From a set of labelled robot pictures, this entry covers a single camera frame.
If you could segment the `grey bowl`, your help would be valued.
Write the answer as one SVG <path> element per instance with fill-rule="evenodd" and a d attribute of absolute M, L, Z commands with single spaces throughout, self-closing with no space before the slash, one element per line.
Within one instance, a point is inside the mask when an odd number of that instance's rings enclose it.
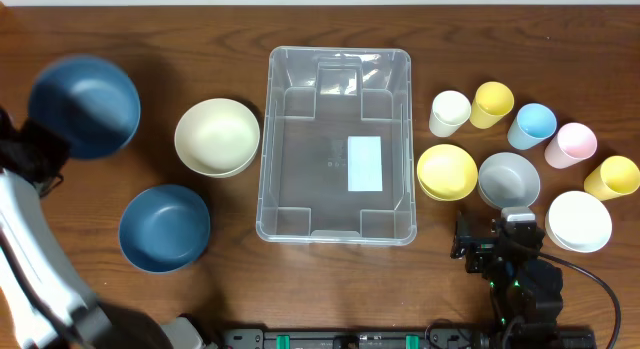
<path fill-rule="evenodd" d="M 480 166 L 478 192 L 493 208 L 529 207 L 537 200 L 540 190 L 538 171 L 521 155 L 496 153 Z"/>

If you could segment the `white bowl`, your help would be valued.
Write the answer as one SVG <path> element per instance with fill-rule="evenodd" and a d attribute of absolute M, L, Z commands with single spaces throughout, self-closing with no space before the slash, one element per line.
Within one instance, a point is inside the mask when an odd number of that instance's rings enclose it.
<path fill-rule="evenodd" d="M 582 191 L 556 197 L 546 215 L 546 234 L 562 249 L 592 253 L 602 249 L 612 235 L 612 219 L 602 202 Z"/>

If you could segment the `cream bowl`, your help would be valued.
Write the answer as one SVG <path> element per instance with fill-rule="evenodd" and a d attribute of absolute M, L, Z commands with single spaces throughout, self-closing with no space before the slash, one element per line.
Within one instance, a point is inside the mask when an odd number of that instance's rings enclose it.
<path fill-rule="evenodd" d="M 252 163 L 260 139 L 260 125 L 247 106 L 214 98 L 184 113 L 175 129 L 174 147 L 190 170 L 212 178 L 227 178 Z"/>

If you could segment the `clear plastic storage bin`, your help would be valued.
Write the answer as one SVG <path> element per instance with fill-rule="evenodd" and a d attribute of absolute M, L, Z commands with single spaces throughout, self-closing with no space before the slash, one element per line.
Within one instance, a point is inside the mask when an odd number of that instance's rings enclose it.
<path fill-rule="evenodd" d="M 381 138 L 381 192 L 348 190 L 350 136 Z M 268 242 L 296 244 L 414 240 L 406 51 L 280 46 L 271 52 L 256 231 Z"/>

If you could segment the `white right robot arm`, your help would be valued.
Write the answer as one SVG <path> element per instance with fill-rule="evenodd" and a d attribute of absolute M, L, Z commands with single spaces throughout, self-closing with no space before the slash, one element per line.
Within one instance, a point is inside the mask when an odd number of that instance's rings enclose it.
<path fill-rule="evenodd" d="M 456 215 L 451 250 L 465 270 L 489 282 L 496 328 L 471 334 L 472 348 L 562 348 L 557 317 L 563 308 L 562 271 L 540 258 L 545 234 L 523 207 L 506 208 L 491 224 L 491 236 L 473 234 L 471 222 Z"/>

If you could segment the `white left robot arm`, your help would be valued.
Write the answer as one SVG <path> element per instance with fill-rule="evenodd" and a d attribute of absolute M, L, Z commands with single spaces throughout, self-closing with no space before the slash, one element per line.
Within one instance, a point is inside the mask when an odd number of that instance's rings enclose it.
<path fill-rule="evenodd" d="M 41 200 L 63 178 L 69 146 L 31 121 L 1 114 L 1 289 L 22 348 L 169 348 L 149 316 L 101 301 L 80 278 Z"/>

